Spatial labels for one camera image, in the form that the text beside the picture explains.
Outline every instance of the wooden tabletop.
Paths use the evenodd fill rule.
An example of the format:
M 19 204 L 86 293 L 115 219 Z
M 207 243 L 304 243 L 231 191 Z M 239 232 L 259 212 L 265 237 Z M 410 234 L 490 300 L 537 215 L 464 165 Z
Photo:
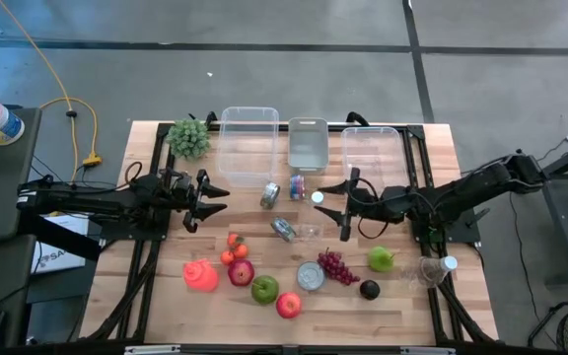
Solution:
M 135 161 L 144 164 L 148 172 L 158 121 L 134 121 L 122 164 Z M 425 124 L 427 149 L 436 185 L 460 177 L 460 169 L 448 124 Z M 341 242 L 336 225 L 309 204 L 288 198 L 290 173 L 287 165 L 287 133 L 278 140 L 275 182 L 282 193 L 271 211 L 259 206 L 261 188 L 231 188 L 216 168 L 218 133 L 210 139 L 212 149 L 197 163 L 177 160 L 176 170 L 192 176 L 206 169 L 216 186 L 228 189 L 231 195 L 214 200 L 229 207 L 199 225 L 196 234 L 182 226 L 182 214 L 173 213 L 168 239 L 162 243 L 155 286 L 148 318 L 146 342 L 150 343 L 237 343 L 237 344 L 316 344 L 316 345 L 426 345 L 434 343 L 431 312 L 426 289 L 413 281 L 410 270 L 420 256 L 419 245 L 412 240 L 409 222 L 390 225 L 376 240 L 367 240 L 352 228 L 349 242 Z M 162 152 L 166 160 L 168 148 Z M 307 178 L 310 188 L 343 181 L 341 139 L 330 133 L 329 166 L 321 177 Z M 342 210 L 345 198 L 326 196 L 324 205 Z M 317 226 L 320 237 L 305 237 L 288 244 L 276 237 L 269 226 L 280 216 L 296 227 Z M 381 224 L 365 221 L 364 231 L 374 234 Z M 219 261 L 226 247 L 229 232 L 246 237 L 248 259 L 256 275 L 271 275 L 280 284 L 280 292 L 293 291 L 303 302 L 302 313 L 295 319 L 282 319 L 273 304 L 260 306 L 250 295 L 250 287 L 232 286 L 227 270 Z M 395 252 L 395 268 L 389 273 L 377 273 L 367 267 L 367 253 L 374 246 L 384 246 Z M 315 292 L 302 290 L 296 282 L 298 266 L 306 260 L 316 260 L 319 252 L 330 248 L 341 251 L 343 260 L 355 275 L 363 280 L 376 280 L 381 296 L 366 301 L 358 294 L 358 284 L 343 286 L 327 280 Z M 117 242 L 98 261 L 81 335 L 98 328 L 112 311 L 124 292 L 132 255 L 131 241 Z M 456 293 L 470 315 L 482 329 L 497 337 L 494 317 L 483 270 L 477 254 L 467 246 L 449 245 L 449 254 L 459 261 L 453 274 Z M 208 258 L 220 275 L 220 284 L 213 293 L 188 289 L 182 279 L 186 262 Z M 440 294 L 445 330 L 451 336 L 446 301 Z M 134 302 L 131 330 L 136 323 L 139 297 Z

